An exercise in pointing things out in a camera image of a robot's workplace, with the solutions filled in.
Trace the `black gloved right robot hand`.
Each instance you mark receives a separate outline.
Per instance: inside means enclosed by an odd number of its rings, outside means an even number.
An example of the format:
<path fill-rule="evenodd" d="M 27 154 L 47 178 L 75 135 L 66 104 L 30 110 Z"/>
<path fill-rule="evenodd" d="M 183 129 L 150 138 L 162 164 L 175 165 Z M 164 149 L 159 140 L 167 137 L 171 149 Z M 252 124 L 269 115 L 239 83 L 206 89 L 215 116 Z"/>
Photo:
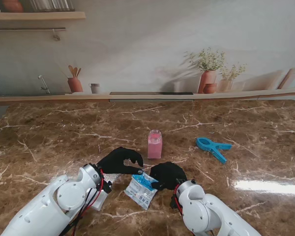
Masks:
<path fill-rule="evenodd" d="M 153 166 L 150 170 L 150 177 L 157 180 L 157 182 L 151 184 L 151 187 L 159 191 L 164 189 L 174 190 L 177 185 L 187 181 L 184 170 L 172 162 Z"/>

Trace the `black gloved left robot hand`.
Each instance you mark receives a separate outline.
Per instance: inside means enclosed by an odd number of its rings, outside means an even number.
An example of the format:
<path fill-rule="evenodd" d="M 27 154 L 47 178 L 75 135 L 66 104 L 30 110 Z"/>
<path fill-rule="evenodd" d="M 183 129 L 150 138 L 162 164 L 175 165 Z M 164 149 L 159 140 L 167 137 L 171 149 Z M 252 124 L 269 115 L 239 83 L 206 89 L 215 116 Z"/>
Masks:
<path fill-rule="evenodd" d="M 97 167 L 106 174 L 142 175 L 143 170 L 133 166 L 125 166 L 124 161 L 130 160 L 143 167 L 142 156 L 135 150 L 118 147 L 97 163 Z"/>

